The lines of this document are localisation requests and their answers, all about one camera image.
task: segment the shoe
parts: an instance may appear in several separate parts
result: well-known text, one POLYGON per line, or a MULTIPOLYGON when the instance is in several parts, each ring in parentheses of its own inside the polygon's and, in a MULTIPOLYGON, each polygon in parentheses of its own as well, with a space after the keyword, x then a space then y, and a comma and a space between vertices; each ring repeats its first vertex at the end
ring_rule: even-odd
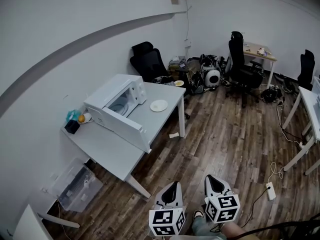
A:
POLYGON ((195 210, 194 213, 193 213, 193 219, 195 219, 196 217, 202 217, 202 218, 204 218, 205 215, 204 215, 204 213, 203 213, 201 210, 195 210))

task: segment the teal object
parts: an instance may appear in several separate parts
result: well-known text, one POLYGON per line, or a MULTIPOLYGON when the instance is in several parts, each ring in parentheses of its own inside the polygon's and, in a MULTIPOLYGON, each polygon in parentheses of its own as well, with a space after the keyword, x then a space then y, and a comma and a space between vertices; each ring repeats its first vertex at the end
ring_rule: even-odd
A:
POLYGON ((69 111, 66 115, 65 121, 69 122, 70 120, 78 121, 78 117, 81 115, 81 112, 77 109, 69 111))

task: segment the black cube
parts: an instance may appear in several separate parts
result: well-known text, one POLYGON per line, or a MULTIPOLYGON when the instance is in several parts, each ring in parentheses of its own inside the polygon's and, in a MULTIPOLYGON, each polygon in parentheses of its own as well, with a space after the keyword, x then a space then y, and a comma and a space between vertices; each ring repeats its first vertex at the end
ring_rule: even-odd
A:
POLYGON ((64 129, 70 134, 75 134, 76 131, 79 129, 80 124, 75 120, 69 120, 69 122, 66 124, 64 129))

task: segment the white microwave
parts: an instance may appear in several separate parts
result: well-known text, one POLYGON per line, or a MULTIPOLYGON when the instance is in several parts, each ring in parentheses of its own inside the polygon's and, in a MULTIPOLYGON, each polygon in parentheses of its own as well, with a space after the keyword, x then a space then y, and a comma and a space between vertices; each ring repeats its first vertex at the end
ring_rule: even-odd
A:
POLYGON ((149 153, 150 143, 143 126, 127 118, 146 100, 141 76, 117 74, 88 97, 84 104, 97 124, 149 153))

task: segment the wooden floor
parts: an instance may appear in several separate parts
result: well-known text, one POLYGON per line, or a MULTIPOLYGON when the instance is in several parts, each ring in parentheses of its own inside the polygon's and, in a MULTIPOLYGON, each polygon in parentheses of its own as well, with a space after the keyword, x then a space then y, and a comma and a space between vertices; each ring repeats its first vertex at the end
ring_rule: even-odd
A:
MULTIPOLYGON (((179 131, 178 113, 171 115, 152 143, 152 152, 145 154, 133 171, 137 181, 152 194, 150 199, 142 197, 100 165, 91 163, 90 168, 104 186, 84 212, 61 210, 62 218, 81 225, 79 229, 66 227, 67 235, 72 240, 151 239, 148 236, 149 210, 156 193, 173 181, 180 181, 182 186, 183 203, 188 213, 182 231, 186 232, 192 223, 193 211, 204 204, 204 179, 208 174, 228 181, 239 194, 241 209, 236 222, 242 226, 253 202, 265 189, 271 174, 270 163, 276 162, 278 171, 297 154, 297 148, 281 133, 275 103, 255 103, 253 97, 248 97, 246 108, 242 108, 241 96, 234 94, 226 98, 226 90, 220 86, 216 91, 189 99, 185 111, 191 117, 186 121, 184 138, 169 138, 169 134, 179 131)), ((285 97, 284 120, 295 101, 293 95, 286 94, 285 97)), ((301 136, 307 118, 301 102, 287 130, 301 136)), ((304 175, 318 159, 320 147, 316 144, 284 173, 282 180, 274 175, 271 181, 276 199, 269 201, 265 193, 255 204, 253 219, 245 229, 307 220, 320 212, 320 169, 304 175)), ((57 203, 50 213, 58 215, 57 203)), ((67 240, 59 225, 44 224, 55 240, 67 240)), ((280 238, 276 230, 264 231, 258 236, 261 239, 280 238)))

